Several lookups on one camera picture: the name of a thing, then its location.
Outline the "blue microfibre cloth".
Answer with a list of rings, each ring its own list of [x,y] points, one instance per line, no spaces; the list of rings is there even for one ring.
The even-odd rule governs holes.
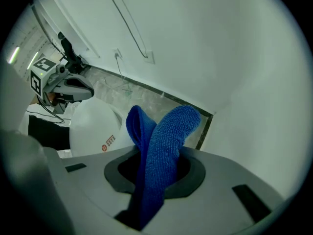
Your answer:
[[[172,109],[156,123],[140,106],[126,118],[130,138],[140,151],[133,202],[136,228],[142,230],[159,211],[166,188],[177,180],[179,150],[201,122],[198,110],[189,105]]]

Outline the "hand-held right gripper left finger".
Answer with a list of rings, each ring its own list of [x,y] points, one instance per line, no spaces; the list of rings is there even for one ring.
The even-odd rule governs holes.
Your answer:
[[[61,159],[56,150],[44,148],[53,183],[73,224],[74,235],[140,235],[114,218],[126,209],[130,195],[116,192],[104,175],[108,162],[132,149],[130,146]]]

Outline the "ceiling light bar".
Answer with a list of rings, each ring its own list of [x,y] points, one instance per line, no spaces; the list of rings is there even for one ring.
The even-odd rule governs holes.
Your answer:
[[[7,62],[8,62],[9,64],[14,63],[14,61],[15,61],[15,59],[16,59],[18,53],[19,53],[19,50],[20,50],[20,46],[16,46],[16,47],[11,51],[11,53],[10,53],[8,59],[7,59]]]
[[[29,65],[27,66],[27,70],[29,70],[30,66],[33,64],[33,62],[35,61],[37,55],[38,55],[38,51],[34,54],[34,56],[32,57],[31,61],[29,62]]]

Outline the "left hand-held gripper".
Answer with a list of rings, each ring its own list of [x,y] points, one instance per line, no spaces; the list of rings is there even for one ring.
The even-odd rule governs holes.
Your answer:
[[[65,101],[82,101],[93,97],[92,84],[83,76],[70,74],[65,65],[42,57],[30,68],[30,87],[38,104],[51,114],[63,114]],[[64,86],[58,86],[65,80]]]

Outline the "white oval smart toilet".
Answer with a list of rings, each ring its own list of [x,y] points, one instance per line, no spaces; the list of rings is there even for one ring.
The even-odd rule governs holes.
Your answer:
[[[127,112],[96,97],[82,101],[75,108],[69,125],[72,155],[81,157],[133,146],[126,117]]]

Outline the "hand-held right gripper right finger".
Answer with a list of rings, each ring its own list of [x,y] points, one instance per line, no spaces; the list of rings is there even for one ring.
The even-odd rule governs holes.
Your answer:
[[[205,167],[202,184],[189,196],[166,199],[145,226],[148,235],[229,235],[254,224],[233,188],[246,185],[273,211],[283,203],[270,185],[233,160],[183,147]]]

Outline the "person's black shorts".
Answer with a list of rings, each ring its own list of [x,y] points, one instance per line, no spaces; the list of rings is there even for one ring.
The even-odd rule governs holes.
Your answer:
[[[35,138],[43,147],[57,151],[70,149],[68,127],[35,116],[29,116],[28,135]]]

